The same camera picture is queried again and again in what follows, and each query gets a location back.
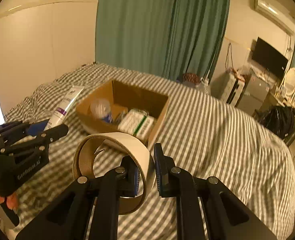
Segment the clear water jug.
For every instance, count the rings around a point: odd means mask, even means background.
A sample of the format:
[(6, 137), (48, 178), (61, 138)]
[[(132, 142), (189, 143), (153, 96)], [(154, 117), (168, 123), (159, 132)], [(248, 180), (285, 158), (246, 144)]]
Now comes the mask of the clear water jug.
[(201, 78), (200, 83), (196, 85), (196, 89), (204, 94), (211, 95), (209, 79)]

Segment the clear round cotton swab jar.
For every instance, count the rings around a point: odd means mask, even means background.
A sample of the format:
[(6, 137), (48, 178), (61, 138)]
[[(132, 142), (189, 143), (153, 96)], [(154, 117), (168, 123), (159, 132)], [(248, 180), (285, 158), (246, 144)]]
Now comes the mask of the clear round cotton swab jar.
[(95, 99), (90, 104), (90, 111), (95, 119), (99, 119), (107, 123), (112, 123), (113, 121), (111, 105), (107, 99)]

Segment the green curtain centre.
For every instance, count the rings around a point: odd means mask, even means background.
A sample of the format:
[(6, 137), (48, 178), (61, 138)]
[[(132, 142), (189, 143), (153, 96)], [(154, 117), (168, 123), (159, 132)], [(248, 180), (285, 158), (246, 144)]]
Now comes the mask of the green curtain centre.
[(98, 0), (96, 60), (171, 80), (211, 78), (230, 0)]

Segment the small silver fridge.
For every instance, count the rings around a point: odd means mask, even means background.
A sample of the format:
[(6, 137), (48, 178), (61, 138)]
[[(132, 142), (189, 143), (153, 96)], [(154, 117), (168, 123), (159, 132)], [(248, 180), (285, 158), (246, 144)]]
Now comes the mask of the small silver fridge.
[(255, 74), (248, 75), (236, 107), (252, 115), (256, 109), (262, 106), (269, 89), (270, 86), (267, 82), (263, 81)]

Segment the open cardboard box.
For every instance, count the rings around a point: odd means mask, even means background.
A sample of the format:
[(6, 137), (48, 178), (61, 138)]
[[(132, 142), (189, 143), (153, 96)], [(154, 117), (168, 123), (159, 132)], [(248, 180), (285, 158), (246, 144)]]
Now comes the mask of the open cardboard box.
[[(145, 134), (139, 140), (149, 149), (164, 123), (169, 106), (169, 96), (143, 87), (109, 80), (88, 94), (77, 106), (76, 113), (88, 134), (118, 132), (117, 120), (131, 110), (145, 111), (154, 118), (150, 127), (144, 126)], [(112, 116), (112, 122), (95, 117), (91, 105), (103, 103)]]

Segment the oval white vanity mirror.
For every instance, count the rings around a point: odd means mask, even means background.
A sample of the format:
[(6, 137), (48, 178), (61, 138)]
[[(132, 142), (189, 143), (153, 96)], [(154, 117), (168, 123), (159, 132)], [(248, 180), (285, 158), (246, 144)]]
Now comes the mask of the oval white vanity mirror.
[(285, 96), (292, 96), (295, 93), (295, 68), (290, 68), (283, 81), (282, 90)]

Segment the wooden vanity desk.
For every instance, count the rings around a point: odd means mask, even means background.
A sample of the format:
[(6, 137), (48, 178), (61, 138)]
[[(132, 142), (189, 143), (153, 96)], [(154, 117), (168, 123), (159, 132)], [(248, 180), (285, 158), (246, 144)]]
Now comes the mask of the wooden vanity desk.
[(279, 92), (273, 92), (270, 90), (266, 96), (269, 103), (271, 105), (278, 105), (282, 107), (292, 107), (295, 109), (295, 103), (288, 101), (284, 96), (282, 96)]

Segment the black wall television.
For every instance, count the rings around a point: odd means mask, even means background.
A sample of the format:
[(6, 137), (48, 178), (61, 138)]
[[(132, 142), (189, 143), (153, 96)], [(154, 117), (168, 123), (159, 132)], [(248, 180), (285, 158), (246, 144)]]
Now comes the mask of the black wall television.
[(260, 37), (256, 41), (252, 60), (267, 69), (279, 80), (284, 77), (288, 59)]

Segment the white green medicine box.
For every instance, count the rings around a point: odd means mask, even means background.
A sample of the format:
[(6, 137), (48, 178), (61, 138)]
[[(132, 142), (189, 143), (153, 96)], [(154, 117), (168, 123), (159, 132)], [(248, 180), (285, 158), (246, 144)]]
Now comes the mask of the white green medicine box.
[(156, 119), (145, 111), (131, 109), (118, 124), (118, 130), (140, 140), (146, 140)]

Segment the white air conditioner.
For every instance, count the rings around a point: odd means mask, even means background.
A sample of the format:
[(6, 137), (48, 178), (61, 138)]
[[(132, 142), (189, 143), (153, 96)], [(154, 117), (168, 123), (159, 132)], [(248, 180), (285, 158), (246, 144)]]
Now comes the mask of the white air conditioner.
[(288, 35), (295, 33), (295, 20), (283, 14), (264, 0), (254, 0), (254, 10), (276, 24)]

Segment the black bag on chair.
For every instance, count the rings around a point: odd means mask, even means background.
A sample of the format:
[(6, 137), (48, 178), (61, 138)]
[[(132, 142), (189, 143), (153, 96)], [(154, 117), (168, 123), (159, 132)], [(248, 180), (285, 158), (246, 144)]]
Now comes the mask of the black bag on chair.
[(293, 107), (272, 106), (265, 111), (255, 110), (254, 117), (263, 127), (282, 140), (293, 134), (295, 129), (295, 109)]

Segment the grey checkered bed cover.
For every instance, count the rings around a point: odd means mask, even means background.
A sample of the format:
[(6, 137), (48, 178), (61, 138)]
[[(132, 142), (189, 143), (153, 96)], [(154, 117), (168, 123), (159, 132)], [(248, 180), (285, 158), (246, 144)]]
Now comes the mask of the grey checkered bed cover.
[[(198, 178), (216, 176), (276, 235), (286, 239), (295, 218), (295, 169), (284, 142), (250, 115), (212, 96), (162, 77), (92, 64), (40, 85), (5, 114), (14, 120), (41, 121), (72, 85), (84, 86), (83, 100), (110, 79), (169, 96), (169, 107), (156, 142), (165, 155)], [(17, 191), (20, 224), (15, 239), (40, 211), (72, 183), (73, 157), (86, 137), (75, 111), (65, 119), (66, 137), (50, 145), (50, 163)], [(138, 211), (120, 216), (118, 239), (177, 239), (176, 201), (160, 198), (156, 185)]]

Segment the brown patterned basket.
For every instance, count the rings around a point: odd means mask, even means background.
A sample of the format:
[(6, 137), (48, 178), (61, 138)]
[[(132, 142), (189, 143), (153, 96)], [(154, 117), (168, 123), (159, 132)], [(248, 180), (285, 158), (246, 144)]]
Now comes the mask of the brown patterned basket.
[(182, 80), (183, 82), (189, 82), (194, 85), (197, 85), (201, 82), (201, 78), (194, 73), (184, 73), (182, 76)]

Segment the white purple cream tube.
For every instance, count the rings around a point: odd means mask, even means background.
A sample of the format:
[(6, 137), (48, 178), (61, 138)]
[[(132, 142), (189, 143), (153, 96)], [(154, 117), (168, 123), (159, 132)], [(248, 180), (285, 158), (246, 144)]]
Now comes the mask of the white purple cream tube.
[(73, 85), (68, 90), (66, 95), (63, 97), (62, 101), (55, 108), (51, 118), (47, 122), (44, 128), (45, 131), (63, 124), (69, 110), (74, 105), (74, 103), (76, 102), (76, 99), (78, 98), (80, 93), (83, 91), (83, 89), (84, 89), (84, 86)]

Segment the white suitcase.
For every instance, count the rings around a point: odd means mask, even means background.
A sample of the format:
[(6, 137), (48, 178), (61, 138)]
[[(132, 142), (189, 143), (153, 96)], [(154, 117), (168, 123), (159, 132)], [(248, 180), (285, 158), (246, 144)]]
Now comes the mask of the white suitcase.
[(244, 85), (244, 77), (233, 72), (227, 72), (225, 74), (221, 90), (218, 94), (218, 98), (226, 104), (236, 106)]

